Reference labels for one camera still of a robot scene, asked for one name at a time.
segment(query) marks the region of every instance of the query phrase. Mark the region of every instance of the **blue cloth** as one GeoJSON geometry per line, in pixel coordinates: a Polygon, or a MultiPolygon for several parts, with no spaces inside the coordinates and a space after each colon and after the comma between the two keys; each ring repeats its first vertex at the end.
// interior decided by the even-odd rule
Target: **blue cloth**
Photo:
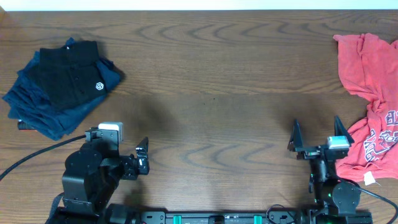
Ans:
{"type": "MultiPolygon", "coordinates": [[[[67,41],[67,45],[73,43],[73,39],[67,41]]],[[[49,96],[27,76],[29,70],[39,64],[39,59],[39,52],[35,52],[33,59],[30,60],[26,67],[18,71],[18,78],[14,86],[3,97],[3,100],[8,102],[11,107],[8,114],[9,118],[21,119],[50,139],[58,140],[64,134],[72,133],[106,96],[99,96],[72,109],[57,111],[51,105],[49,96]]],[[[120,76],[111,70],[113,68],[112,62],[101,59],[96,62],[96,66],[108,91],[119,84],[120,76]]]]}

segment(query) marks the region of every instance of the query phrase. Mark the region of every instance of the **white backdrop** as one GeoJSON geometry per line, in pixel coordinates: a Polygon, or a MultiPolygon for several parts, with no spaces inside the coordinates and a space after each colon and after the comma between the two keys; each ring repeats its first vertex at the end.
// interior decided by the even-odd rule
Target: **white backdrop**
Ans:
{"type": "Polygon", "coordinates": [[[0,0],[6,11],[398,9],[398,0],[0,0]]]}

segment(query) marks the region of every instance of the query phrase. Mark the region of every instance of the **wooden tabletop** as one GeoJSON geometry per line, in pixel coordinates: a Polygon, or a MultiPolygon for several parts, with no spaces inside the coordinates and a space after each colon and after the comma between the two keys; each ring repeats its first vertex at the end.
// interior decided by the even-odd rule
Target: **wooden tabletop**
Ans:
{"type": "MultiPolygon", "coordinates": [[[[338,78],[333,34],[398,38],[397,11],[3,12],[0,96],[41,47],[96,40],[124,79],[70,136],[122,121],[121,154],[149,137],[150,174],[120,181],[111,202],[139,208],[266,210],[313,203],[308,161],[286,150],[297,118],[310,144],[366,115],[338,78]]],[[[55,144],[17,130],[0,100],[0,172],[55,144]]],[[[68,155],[83,140],[41,154],[0,182],[0,223],[44,223],[63,191],[68,155]]],[[[398,180],[366,186],[398,203],[398,180]]],[[[362,194],[375,223],[393,215],[362,194]]]]}

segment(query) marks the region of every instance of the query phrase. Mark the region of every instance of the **red fabric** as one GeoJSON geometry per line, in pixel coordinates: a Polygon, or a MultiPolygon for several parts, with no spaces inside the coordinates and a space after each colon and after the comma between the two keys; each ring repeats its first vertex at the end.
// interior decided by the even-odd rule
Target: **red fabric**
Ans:
{"type": "Polygon", "coordinates": [[[356,182],[368,171],[375,179],[398,179],[398,40],[390,45],[373,34],[333,38],[343,86],[370,102],[367,117],[348,130],[355,143],[337,161],[337,174],[356,182]]]}

